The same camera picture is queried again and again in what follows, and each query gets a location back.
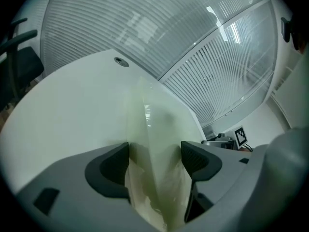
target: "cable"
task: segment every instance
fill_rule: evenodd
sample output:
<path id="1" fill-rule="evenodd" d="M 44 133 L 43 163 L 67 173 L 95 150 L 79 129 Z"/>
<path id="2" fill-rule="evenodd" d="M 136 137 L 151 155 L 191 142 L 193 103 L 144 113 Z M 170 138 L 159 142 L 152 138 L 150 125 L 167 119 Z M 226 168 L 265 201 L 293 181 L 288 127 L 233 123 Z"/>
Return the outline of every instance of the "cable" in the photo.
<path id="1" fill-rule="evenodd" d="M 249 150 L 250 152 L 252 152 L 252 149 L 250 149 L 250 148 L 247 147 L 246 145 L 243 145 L 243 147 L 245 147 L 247 150 Z"/>
<path id="2" fill-rule="evenodd" d="M 251 146 L 249 146 L 248 144 L 245 144 L 245 145 L 251 149 L 251 152 L 253 152 L 253 149 L 251 148 Z"/>

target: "white wall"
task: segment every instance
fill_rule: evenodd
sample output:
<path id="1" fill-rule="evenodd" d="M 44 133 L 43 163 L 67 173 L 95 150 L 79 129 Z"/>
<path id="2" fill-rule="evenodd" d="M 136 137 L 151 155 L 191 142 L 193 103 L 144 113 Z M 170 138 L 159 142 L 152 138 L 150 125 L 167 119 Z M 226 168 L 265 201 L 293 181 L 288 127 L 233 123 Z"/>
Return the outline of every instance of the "white wall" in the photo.
<path id="1" fill-rule="evenodd" d="M 282 35 L 281 35 L 281 17 L 284 17 L 287 20 L 291 20 L 292 18 L 292 12 L 287 7 L 285 2 L 283 0 L 271 0 L 276 22 L 277 22 L 277 30 L 278 30 L 278 49 L 277 49 L 277 60 L 276 60 L 276 66 L 275 66 L 275 72 L 273 75 L 273 80 L 271 82 L 271 85 L 269 87 L 269 91 L 265 97 L 265 101 L 268 100 L 268 98 L 271 95 L 272 90 L 274 87 L 279 83 L 282 75 L 284 74 L 284 68 L 288 62 L 288 57 L 290 54 L 290 46 L 292 39 L 290 39 L 290 42 L 287 43 L 284 41 Z"/>
<path id="2" fill-rule="evenodd" d="M 266 103 L 226 131 L 238 126 L 244 127 L 248 139 L 247 144 L 251 147 L 269 144 L 274 138 L 284 133 L 279 120 Z"/>
<path id="3" fill-rule="evenodd" d="M 294 127 L 309 126 L 309 46 L 295 69 L 275 92 L 274 99 Z"/>

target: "white surface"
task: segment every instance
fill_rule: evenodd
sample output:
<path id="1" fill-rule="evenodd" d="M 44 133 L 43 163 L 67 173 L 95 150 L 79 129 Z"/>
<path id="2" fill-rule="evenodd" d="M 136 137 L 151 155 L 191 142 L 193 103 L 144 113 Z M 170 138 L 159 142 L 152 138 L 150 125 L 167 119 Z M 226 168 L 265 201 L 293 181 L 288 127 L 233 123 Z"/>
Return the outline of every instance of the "white surface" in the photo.
<path id="1" fill-rule="evenodd" d="M 189 222 L 178 232 L 187 231 L 239 231 L 238 216 L 246 202 L 249 200 L 258 180 L 266 147 L 260 146 L 250 156 L 244 171 L 216 205 Z"/>
<path id="2" fill-rule="evenodd" d="M 278 48 L 277 48 L 277 60 L 275 65 L 275 71 L 273 75 L 272 82 L 270 84 L 268 93 L 264 99 L 267 101 L 273 91 L 274 87 L 279 83 L 282 75 L 284 74 L 284 68 L 288 62 L 288 57 L 290 53 L 290 45 L 292 43 L 292 36 L 290 38 L 290 42 L 287 43 L 284 41 L 281 35 L 281 17 L 284 17 L 287 20 L 291 20 L 292 12 L 286 6 L 283 0 L 271 0 L 271 3 L 274 8 L 276 23 L 277 23 L 277 35 L 278 35 Z"/>
<path id="3" fill-rule="evenodd" d="M 222 161 L 220 171 L 208 181 L 196 183 L 197 190 L 203 193 L 213 204 L 216 204 L 234 185 L 238 177 L 246 167 L 246 164 L 239 162 L 243 158 L 249 159 L 250 152 L 207 147 L 209 153 L 218 156 Z"/>
<path id="4" fill-rule="evenodd" d="M 238 126 L 243 126 L 248 140 L 247 144 L 252 148 L 269 144 L 277 136 L 284 133 L 280 122 L 266 103 L 263 103 L 254 112 L 226 131 Z"/>
<path id="5" fill-rule="evenodd" d="M 278 103 L 270 96 L 266 104 L 269 106 L 271 111 L 276 115 L 278 121 L 280 122 L 284 131 L 291 129 L 289 122 L 287 121 L 282 109 L 279 107 Z"/>
<path id="6" fill-rule="evenodd" d="M 130 66 L 116 64 L 114 57 Z M 38 83 L 0 134 L 0 165 L 11 191 L 17 193 L 59 159 L 126 142 L 125 97 L 141 76 L 156 82 L 108 50 L 72 62 Z"/>

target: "white curved panel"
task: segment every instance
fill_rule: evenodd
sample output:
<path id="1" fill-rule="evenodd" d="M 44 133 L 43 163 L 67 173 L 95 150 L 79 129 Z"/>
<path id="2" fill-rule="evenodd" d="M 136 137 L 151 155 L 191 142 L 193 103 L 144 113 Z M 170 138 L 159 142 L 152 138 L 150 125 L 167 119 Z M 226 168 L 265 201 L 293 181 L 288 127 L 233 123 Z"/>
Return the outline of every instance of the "white curved panel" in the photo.
<path id="1" fill-rule="evenodd" d="M 276 24 L 267 2 L 223 31 L 217 29 L 215 37 L 193 48 L 171 75 L 162 78 L 163 84 L 206 127 L 243 103 L 273 74 L 276 53 Z"/>
<path id="2" fill-rule="evenodd" d="M 261 0 L 51 0 L 41 55 L 47 74 L 114 48 L 156 78 L 239 12 Z"/>

